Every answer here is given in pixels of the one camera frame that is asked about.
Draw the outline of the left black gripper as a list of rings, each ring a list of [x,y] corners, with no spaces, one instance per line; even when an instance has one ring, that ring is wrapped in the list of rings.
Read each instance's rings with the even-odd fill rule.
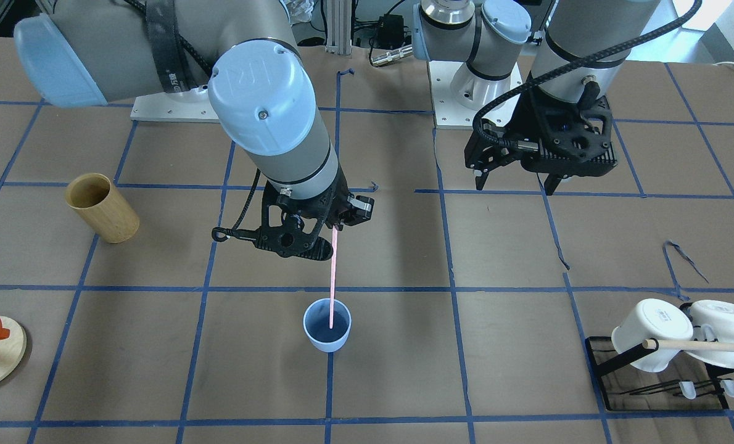
[[[505,138],[502,127],[483,120],[484,132],[499,142],[474,130],[464,148],[464,166],[474,171],[475,188],[481,191],[489,172],[521,160],[523,169],[548,174],[543,191],[552,196],[564,176],[600,177],[615,168],[612,123],[610,106],[598,86],[587,86],[575,103],[559,101],[534,87],[521,94],[514,110],[514,132],[539,143],[538,152],[531,154],[525,141]]]

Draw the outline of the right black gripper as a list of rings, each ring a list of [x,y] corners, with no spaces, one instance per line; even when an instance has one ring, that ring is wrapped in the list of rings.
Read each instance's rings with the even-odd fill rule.
[[[331,243],[320,237],[324,226],[343,230],[367,222],[373,214],[375,200],[350,192],[342,169],[322,193],[310,199],[291,199],[271,183],[266,183],[261,199],[261,225],[255,230],[214,227],[212,239],[224,242],[235,238],[251,242],[260,250],[272,251],[280,257],[300,257],[326,261],[332,256]]]

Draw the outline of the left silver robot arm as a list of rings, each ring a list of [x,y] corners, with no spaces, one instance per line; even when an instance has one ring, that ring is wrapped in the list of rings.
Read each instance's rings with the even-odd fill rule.
[[[606,92],[656,1],[559,1],[527,79],[514,81],[534,33],[521,1],[421,1],[412,45],[421,60],[458,62],[450,90],[473,132],[464,149],[476,189],[513,162],[546,174],[545,193],[573,176],[600,177],[617,158]]]

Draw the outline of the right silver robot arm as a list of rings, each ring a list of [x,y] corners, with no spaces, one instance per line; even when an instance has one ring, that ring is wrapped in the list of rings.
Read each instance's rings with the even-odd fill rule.
[[[320,235],[370,219],[350,192],[282,1],[63,1],[14,27],[15,50],[57,107],[206,85],[225,133],[266,179],[261,225],[214,228],[280,257],[326,261]]]

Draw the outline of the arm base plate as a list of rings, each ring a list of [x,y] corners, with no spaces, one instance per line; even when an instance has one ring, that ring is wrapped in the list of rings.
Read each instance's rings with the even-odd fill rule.
[[[182,93],[157,93],[135,99],[131,119],[153,123],[218,123],[206,85]]]
[[[464,62],[431,61],[428,68],[438,129],[470,130],[478,110],[522,84],[517,63],[510,75],[499,81],[478,78]]]

